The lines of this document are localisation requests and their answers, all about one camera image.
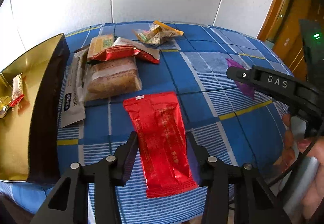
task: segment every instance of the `table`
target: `table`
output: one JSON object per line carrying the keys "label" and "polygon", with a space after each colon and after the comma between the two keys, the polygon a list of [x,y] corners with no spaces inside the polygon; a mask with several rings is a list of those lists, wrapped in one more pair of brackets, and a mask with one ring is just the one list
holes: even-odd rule
{"label": "table", "polygon": [[[149,29],[150,23],[94,25],[67,34],[66,40],[71,52],[98,35],[114,33],[137,40],[132,30]],[[281,116],[288,106],[259,92],[255,92],[253,100],[243,95],[226,77],[226,58],[247,69],[259,65],[292,75],[281,59],[263,42],[235,31],[183,22],[166,23],[184,31],[184,35],[159,47],[159,65],[137,60],[143,90],[87,102],[84,122],[59,128],[57,149],[61,173],[76,161],[84,165],[96,163],[126,142],[133,127],[122,105],[124,99],[165,91],[177,93],[185,129],[194,134],[197,143],[205,146],[210,155],[233,165],[249,162],[261,173],[266,173],[281,155],[286,130]],[[64,74],[59,110],[71,60],[72,53]],[[0,191],[33,213],[50,190],[30,183],[0,183]],[[138,152],[130,180],[126,186],[116,188],[123,223],[179,223],[203,212],[206,188],[156,199],[147,199],[145,190]],[[89,187],[88,205],[89,221],[95,223],[93,185]]]}

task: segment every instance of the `snack packet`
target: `snack packet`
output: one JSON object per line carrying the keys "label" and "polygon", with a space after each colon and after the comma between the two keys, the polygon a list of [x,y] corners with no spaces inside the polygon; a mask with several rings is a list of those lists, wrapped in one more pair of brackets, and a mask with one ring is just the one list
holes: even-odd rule
{"label": "snack packet", "polygon": [[154,64],[160,63],[160,50],[147,48],[142,43],[121,37],[117,38],[110,48],[100,51],[91,60],[106,61],[130,56],[136,56],[136,58]]}
{"label": "snack packet", "polygon": [[22,73],[18,74],[12,80],[12,96],[10,107],[16,106],[24,98],[24,93],[22,90]]}
{"label": "snack packet", "polygon": [[140,51],[132,45],[113,45],[110,48],[100,51],[98,54],[91,57],[90,60],[107,61],[121,59],[135,56],[138,53],[140,53]]}
{"label": "snack packet", "polygon": [[142,89],[134,57],[88,66],[85,75],[85,101],[104,99]]}
{"label": "snack packet", "polygon": [[5,117],[7,111],[9,110],[10,106],[9,103],[11,102],[10,96],[0,97],[0,118]]}
{"label": "snack packet", "polygon": [[163,44],[171,37],[182,36],[183,31],[176,30],[170,26],[161,23],[160,21],[154,21],[150,26],[150,30],[136,30],[134,31],[139,41],[158,46]]}
{"label": "snack packet", "polygon": [[114,41],[115,37],[113,34],[94,37],[90,42],[87,60],[89,61],[94,55],[97,55],[100,51],[111,47]]}
{"label": "snack packet", "polygon": [[[227,60],[227,65],[228,67],[237,67],[237,68],[240,68],[240,69],[244,69],[244,67],[241,66],[241,64],[237,63],[236,61],[232,60],[232,59],[226,59]],[[254,87],[251,86],[251,85],[248,85],[248,84],[244,84],[242,82],[237,82],[237,81],[234,81],[234,83],[236,84],[236,86],[239,88],[239,90],[251,97],[252,99],[254,99]]]}
{"label": "snack packet", "polygon": [[64,91],[61,128],[85,119],[83,76],[88,49],[74,53]]}
{"label": "snack packet", "polygon": [[197,186],[187,159],[180,106],[174,92],[124,100],[138,135],[148,198],[171,196]]}

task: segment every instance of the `hand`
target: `hand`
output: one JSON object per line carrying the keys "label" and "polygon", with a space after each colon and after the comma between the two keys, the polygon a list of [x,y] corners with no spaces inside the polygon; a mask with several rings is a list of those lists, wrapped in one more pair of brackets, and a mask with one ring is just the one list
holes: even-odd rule
{"label": "hand", "polygon": [[[292,149],[294,143],[294,135],[291,132],[290,114],[286,114],[282,117],[283,123],[288,127],[284,136],[284,149],[282,151],[282,171],[285,171],[295,159],[295,152]],[[297,142],[297,146],[300,152],[304,152],[309,146],[312,139],[304,138]],[[307,154],[309,157],[316,157],[320,162],[319,169],[315,176],[314,181],[310,185],[305,197],[302,200],[303,215],[306,219],[310,219],[320,205],[324,197],[324,137],[320,137],[310,152]]]}

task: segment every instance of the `white packet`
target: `white packet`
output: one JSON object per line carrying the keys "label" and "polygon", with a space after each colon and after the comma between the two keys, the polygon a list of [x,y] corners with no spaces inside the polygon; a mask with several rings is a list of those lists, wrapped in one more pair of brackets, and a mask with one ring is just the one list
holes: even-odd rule
{"label": "white packet", "polygon": [[74,53],[61,109],[61,128],[85,119],[83,76],[88,49]]}

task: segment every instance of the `pivot screw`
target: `pivot screw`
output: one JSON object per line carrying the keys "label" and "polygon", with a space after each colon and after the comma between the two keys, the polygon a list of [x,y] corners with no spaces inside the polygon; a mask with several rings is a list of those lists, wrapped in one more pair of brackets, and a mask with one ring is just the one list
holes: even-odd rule
{"label": "pivot screw", "polygon": [[115,156],[107,156],[107,157],[106,157],[106,160],[107,160],[108,162],[113,162],[113,161],[115,161],[115,159],[116,159]]}
{"label": "pivot screw", "polygon": [[217,158],[215,156],[208,157],[208,161],[211,163],[215,163],[217,161]]}
{"label": "pivot screw", "polygon": [[245,168],[246,170],[251,170],[251,169],[252,169],[252,165],[249,164],[249,163],[246,163],[246,164],[244,164],[244,168]]}
{"label": "pivot screw", "polygon": [[77,169],[79,167],[79,163],[74,162],[70,165],[71,169]]}

